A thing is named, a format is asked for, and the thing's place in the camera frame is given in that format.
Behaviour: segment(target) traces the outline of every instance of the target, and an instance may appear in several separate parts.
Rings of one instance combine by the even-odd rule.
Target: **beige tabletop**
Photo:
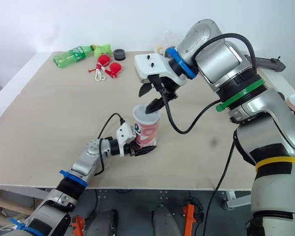
[[[0,185],[55,187],[85,144],[97,137],[113,112],[132,123],[132,108],[159,98],[151,91],[139,98],[141,83],[134,55],[121,61],[119,77],[94,80],[88,69],[93,57],[57,68],[52,56],[37,71],[0,117]],[[200,77],[179,88],[170,102],[175,123],[186,129],[199,111],[218,97]],[[119,120],[109,123],[103,136],[116,136]],[[223,172],[236,128],[227,111],[209,109],[193,130],[181,135],[161,110],[158,147],[138,157],[112,157],[105,172],[90,188],[213,189]],[[251,189],[254,167],[234,151],[221,189]]]

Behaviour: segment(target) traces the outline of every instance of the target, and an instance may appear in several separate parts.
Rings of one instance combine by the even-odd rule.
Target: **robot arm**
[[[137,55],[135,66],[144,83],[139,96],[152,87],[161,93],[162,98],[147,107],[146,113],[154,112],[177,98],[176,90],[200,73],[220,97],[217,111],[228,108],[230,120],[239,124],[233,135],[236,148],[256,166],[251,225],[259,224],[263,235],[295,235],[295,117],[280,95],[265,86],[255,65],[223,36],[214,21],[201,20],[177,51],[167,49],[172,58]],[[254,57],[249,41],[235,36]]]
[[[8,233],[9,236],[61,236],[64,235],[70,222],[69,212],[77,205],[78,199],[88,183],[98,171],[100,157],[133,153],[133,140],[136,133],[124,122],[117,130],[117,138],[91,140],[85,150],[69,171],[61,170],[63,179],[56,189],[52,189],[42,203],[24,223],[13,221],[18,230]]]

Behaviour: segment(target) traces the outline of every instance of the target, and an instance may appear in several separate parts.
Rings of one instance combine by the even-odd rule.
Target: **black cable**
[[[103,155],[102,155],[102,141],[103,141],[103,139],[100,138],[99,144],[98,144],[99,158],[100,158],[100,163],[102,165],[102,170],[100,172],[95,173],[94,176],[100,175],[105,170],[105,165],[104,165],[104,160],[103,160]]]
[[[164,101],[164,104],[165,104],[165,108],[166,108],[166,112],[167,112],[167,116],[168,116],[168,119],[169,119],[169,122],[171,123],[172,127],[174,128],[175,131],[177,131],[179,134],[186,134],[186,133],[189,133],[189,131],[194,127],[194,125],[197,123],[198,119],[203,115],[203,113],[208,110],[210,107],[212,107],[213,105],[219,103],[221,100],[218,99],[210,104],[208,104],[198,115],[197,117],[194,119],[194,121],[191,123],[191,125],[189,126],[188,129],[186,129],[185,131],[181,131],[174,123],[173,121],[173,117],[172,117],[172,114],[171,114],[171,110],[169,108],[169,105],[168,105],[168,101],[167,101],[167,97],[165,96],[164,92],[160,89],[159,90],[159,93],[161,94],[162,98],[163,98],[163,101]]]
[[[212,203],[212,199],[213,199],[215,193],[218,191],[219,187],[221,186],[221,183],[222,183],[222,181],[223,181],[223,179],[225,177],[225,174],[226,174],[228,165],[229,165],[229,163],[231,161],[231,157],[232,157],[232,154],[233,154],[233,151],[234,151],[234,147],[235,147],[235,143],[233,141],[232,146],[231,146],[230,153],[228,155],[228,158],[227,158],[227,161],[226,161],[226,164],[225,164],[225,168],[224,168],[223,174],[222,174],[222,176],[221,176],[221,178],[220,178],[220,180],[219,180],[219,182],[218,182],[218,184],[217,184],[217,186],[216,186],[216,188],[215,188],[215,190],[214,190],[214,192],[213,192],[213,194],[212,194],[212,196],[210,198],[210,201],[209,201],[209,203],[207,205],[206,217],[205,217],[205,225],[204,225],[204,228],[203,228],[203,234],[202,234],[202,236],[205,236],[205,234],[206,234],[207,216],[208,216],[208,211],[209,211],[210,206],[211,206],[211,203]]]
[[[204,220],[204,213],[203,213],[203,207],[202,204],[198,201],[198,199],[191,197],[190,190],[188,190],[189,193],[189,202],[190,204],[194,205],[194,213],[193,213],[193,218],[197,222],[197,226],[195,228],[194,236],[197,235],[197,230],[198,227],[201,223],[203,223]]]
[[[225,33],[225,34],[221,34],[219,36],[216,36],[216,37],[210,39],[208,42],[204,43],[200,48],[198,48],[196,50],[196,52],[191,57],[191,60],[195,63],[196,56],[198,55],[198,53],[200,51],[202,51],[205,47],[207,47],[211,43],[214,43],[214,42],[216,42],[220,39],[223,39],[223,38],[236,38],[236,39],[239,39],[240,41],[242,41],[246,45],[246,47],[248,48],[250,58],[251,58],[252,67],[254,68],[254,71],[257,72],[257,62],[256,62],[256,56],[255,56],[254,49],[253,49],[251,43],[249,42],[249,40],[238,33]]]
[[[122,125],[125,122],[124,119],[121,117],[121,115],[119,113],[113,113],[108,118],[108,120],[106,121],[106,123],[104,124],[102,130],[99,132],[99,135],[97,137],[99,139],[98,151],[99,151],[99,158],[100,158],[100,163],[101,163],[101,166],[102,166],[102,170],[100,172],[95,173],[94,176],[100,175],[105,170],[104,160],[103,160],[103,155],[102,155],[102,141],[103,141],[103,139],[101,139],[100,136],[102,136],[102,133],[103,133],[104,129],[106,128],[108,122],[112,119],[113,116],[119,116],[119,118],[120,118],[120,125]]]
[[[84,219],[85,222],[86,222],[87,220],[89,220],[91,216],[94,215],[94,213],[95,213],[95,211],[96,211],[96,208],[97,208],[97,205],[98,205],[98,195],[97,195],[97,191],[96,191],[96,189],[94,189],[94,191],[95,191],[95,196],[96,196],[96,203],[95,203],[95,206],[94,206],[92,212],[88,215],[87,218]]]
[[[104,126],[103,126],[103,128],[102,128],[102,130],[99,132],[99,135],[98,135],[98,139],[100,138],[100,136],[102,136],[102,133],[103,133],[103,131],[104,131],[104,129],[106,128],[106,125],[108,124],[108,122],[111,120],[111,118],[113,118],[113,116],[119,116],[119,118],[120,118],[120,122],[124,122],[124,119],[121,117],[121,115],[119,114],[119,113],[113,113],[109,118],[108,118],[108,120],[106,121],[106,123],[104,124]]]
[[[200,225],[200,223],[198,223],[196,226],[195,233],[193,234],[194,236],[197,236],[197,231],[198,231],[199,225]]]

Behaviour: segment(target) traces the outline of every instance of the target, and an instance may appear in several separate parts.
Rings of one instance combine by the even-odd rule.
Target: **orange clamp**
[[[75,215],[72,218],[72,228],[74,236],[83,236],[83,229],[85,226],[85,221],[79,215]]]
[[[193,218],[194,210],[195,206],[192,204],[188,204],[183,207],[183,213],[185,215],[185,228],[183,230],[183,236],[191,236],[192,234],[192,224],[196,222],[195,218]]]

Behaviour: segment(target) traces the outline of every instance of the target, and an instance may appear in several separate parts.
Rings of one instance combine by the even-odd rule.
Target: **blue clip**
[[[79,177],[74,176],[73,174],[70,174],[68,171],[61,170],[61,171],[59,171],[59,173],[62,174],[63,177],[65,177],[65,178],[69,178],[73,181],[78,182],[84,188],[86,188],[88,185],[88,183],[86,183],[84,180],[80,179]]]
[[[30,227],[26,227],[25,226],[25,223],[20,223],[18,222],[17,220],[13,219],[13,218],[10,218],[9,219],[13,224],[16,225],[16,229],[17,230],[24,230],[24,231],[27,231],[27,232],[30,232],[36,236],[44,236],[40,231],[36,230],[36,229],[33,229],[33,228],[30,228]]]
[[[169,55],[171,55],[175,61],[181,66],[181,68],[192,78],[194,79],[197,75],[190,70],[186,63],[181,59],[178,52],[174,48],[168,48],[166,50]]]

